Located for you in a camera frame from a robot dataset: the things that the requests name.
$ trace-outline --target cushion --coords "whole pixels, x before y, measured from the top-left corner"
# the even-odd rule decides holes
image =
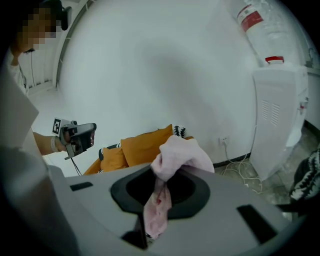
[[[103,160],[101,161],[101,170],[104,172],[110,172],[118,169],[129,167],[124,152],[121,147],[117,148],[104,148]]]
[[[159,147],[166,143],[171,135],[173,135],[172,124],[164,129],[122,139],[121,147],[128,165],[132,167],[151,163],[160,154]]]

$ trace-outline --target black cable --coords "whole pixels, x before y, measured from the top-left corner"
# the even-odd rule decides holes
[[[79,176],[81,176],[82,174],[81,174],[78,166],[76,165],[75,161],[74,161],[72,158],[71,158],[71,161],[72,161],[72,163],[73,163],[73,165],[74,165],[74,168],[75,168],[75,170],[76,170],[76,173],[77,173]]]
[[[33,86],[36,86],[35,84],[35,78],[34,78],[34,69],[32,67],[32,52],[31,52],[31,73],[32,73],[32,80],[33,80]]]

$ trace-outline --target white power cord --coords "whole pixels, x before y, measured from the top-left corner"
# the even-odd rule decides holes
[[[249,187],[249,185],[246,183],[246,180],[259,180],[259,181],[260,181],[260,192],[254,190],[254,189],[252,189],[252,190],[253,190],[254,192],[256,192],[257,194],[261,194],[261,193],[262,193],[262,181],[261,181],[261,179],[260,179],[259,177],[249,178],[249,177],[247,176],[245,164],[250,165],[250,166],[253,168],[253,166],[252,166],[250,163],[244,162],[244,160],[246,159],[246,157],[247,157],[248,154],[245,154],[244,158],[243,158],[241,161],[234,161],[234,162],[233,162],[233,161],[231,161],[231,160],[229,159],[229,157],[228,157],[228,154],[227,154],[227,144],[226,144],[225,142],[223,142],[223,145],[224,145],[225,156],[226,156],[226,158],[228,159],[228,161],[229,161],[230,163],[228,163],[228,165],[227,165],[227,166],[225,167],[225,169],[222,171],[221,175],[222,175],[222,176],[225,175],[226,171],[236,172],[237,174],[240,175],[240,177],[242,178],[243,184],[244,184],[246,187]],[[239,165],[238,165],[238,170],[237,170],[237,169],[228,168],[229,165],[231,165],[231,164],[239,164]],[[243,177],[242,174],[241,174],[241,170],[240,170],[240,166],[241,166],[241,165],[244,166],[245,177]]]

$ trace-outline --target pink towel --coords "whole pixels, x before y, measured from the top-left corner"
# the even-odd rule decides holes
[[[215,172],[209,156],[199,147],[194,138],[185,140],[172,135],[159,149],[160,154],[151,164],[157,176],[154,191],[143,209],[145,232],[152,239],[157,239],[167,228],[168,210],[172,204],[166,182],[176,171],[185,165]]]

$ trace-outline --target ventilation grille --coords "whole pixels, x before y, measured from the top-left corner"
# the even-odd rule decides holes
[[[266,100],[262,101],[262,117],[265,120],[268,120],[269,118],[269,102]]]
[[[280,115],[280,106],[277,104],[272,104],[272,113],[271,113],[271,123],[275,126],[278,125]]]

